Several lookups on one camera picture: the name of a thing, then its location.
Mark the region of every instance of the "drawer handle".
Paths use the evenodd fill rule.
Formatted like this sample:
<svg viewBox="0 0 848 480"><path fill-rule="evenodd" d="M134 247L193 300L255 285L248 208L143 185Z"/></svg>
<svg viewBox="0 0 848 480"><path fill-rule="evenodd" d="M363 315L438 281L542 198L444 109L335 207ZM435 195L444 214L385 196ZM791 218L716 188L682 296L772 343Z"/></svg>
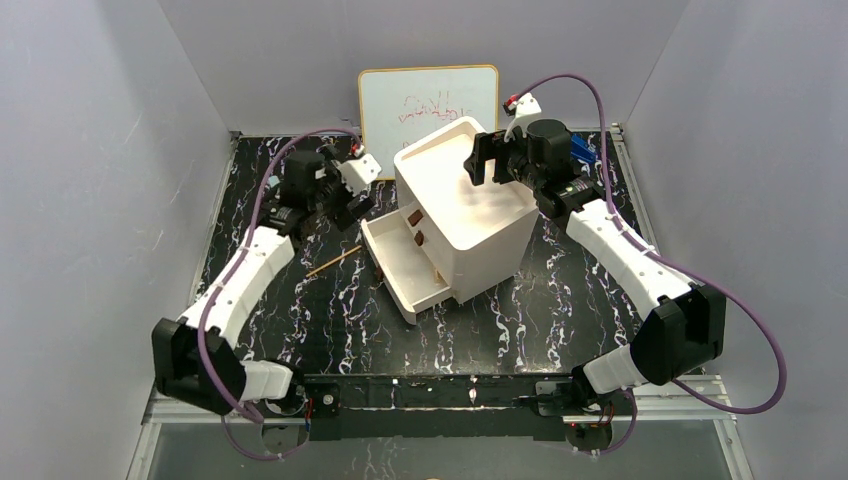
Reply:
<svg viewBox="0 0 848 480"><path fill-rule="evenodd" d="M407 220L409 220L409 224L414 227L418 225L418 222L420 222L422 218L424 218L424 214L421 213L421 210L416 210L412 212L412 215L410 215Z"/></svg>

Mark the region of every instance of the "blue object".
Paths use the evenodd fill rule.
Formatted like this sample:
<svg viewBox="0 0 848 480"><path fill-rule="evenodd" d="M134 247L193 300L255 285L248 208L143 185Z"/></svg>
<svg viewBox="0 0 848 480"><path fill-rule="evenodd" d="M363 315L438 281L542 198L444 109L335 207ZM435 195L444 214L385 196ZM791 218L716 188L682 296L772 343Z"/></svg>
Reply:
<svg viewBox="0 0 848 480"><path fill-rule="evenodd" d="M589 146L585 140L573 134L571 135L571 156L589 165L594 165L598 161L595 147Z"/></svg>

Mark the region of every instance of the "wooden stick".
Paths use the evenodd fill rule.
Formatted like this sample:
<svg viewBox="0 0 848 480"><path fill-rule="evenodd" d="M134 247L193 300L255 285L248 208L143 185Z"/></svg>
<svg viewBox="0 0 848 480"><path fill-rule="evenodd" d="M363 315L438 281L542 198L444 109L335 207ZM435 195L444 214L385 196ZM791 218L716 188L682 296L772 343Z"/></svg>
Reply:
<svg viewBox="0 0 848 480"><path fill-rule="evenodd" d="M357 246L351 248L350 250L348 250L345 253L339 255L338 257L330 260L329 262L325 263L324 265L321 265L320 267L316 268L315 270L312 270L311 272L307 273L306 276L311 277L313 275L317 275L318 272L320 272L321 270L324 270L325 268L329 267L330 265L332 265L334 263L341 262L344 257L346 257L346 256L348 256L352 253L358 252L360 248L362 248L362 245L357 245Z"/></svg>

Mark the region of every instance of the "red handwriting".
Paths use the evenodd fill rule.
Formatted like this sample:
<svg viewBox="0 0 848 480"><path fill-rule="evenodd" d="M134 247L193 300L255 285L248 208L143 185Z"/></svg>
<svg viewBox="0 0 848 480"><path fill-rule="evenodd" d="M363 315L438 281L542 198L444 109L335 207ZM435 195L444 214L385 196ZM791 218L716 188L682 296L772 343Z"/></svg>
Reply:
<svg viewBox="0 0 848 480"><path fill-rule="evenodd" d="M403 101L403 106L406 113L398 115L400 123L407 121L415 121L421 117L437 118L439 120L456 120L459 117L464 117L471 113L471 110L459 108L457 110L450 105L450 91L439 91L439 96L436 99L427 98L421 100L415 95L409 95Z"/></svg>

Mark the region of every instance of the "black marble table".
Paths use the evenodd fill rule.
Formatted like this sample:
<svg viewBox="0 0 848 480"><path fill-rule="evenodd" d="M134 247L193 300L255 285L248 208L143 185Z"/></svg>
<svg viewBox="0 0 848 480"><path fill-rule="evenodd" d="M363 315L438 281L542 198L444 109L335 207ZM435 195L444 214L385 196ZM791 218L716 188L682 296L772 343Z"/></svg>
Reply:
<svg viewBox="0 0 848 480"><path fill-rule="evenodd" d="M581 135L598 146L597 133ZM200 291L235 254L250 220L256 183L287 140L239 140ZM315 149L325 142L346 150L350 138L314 137L298 148ZM615 149L607 142L615 202L638 229ZM370 194L377 206L366 218L397 208L393 182L378 182ZM563 372L631 340L639 326L636 309L597 260L542 217L514 278L463 305L443 302L419 314L416 326L404 322L377 280L365 247L305 278L363 242L358 226L339 232L321 223L260 299L236 354L286 360L306 373Z"/></svg>

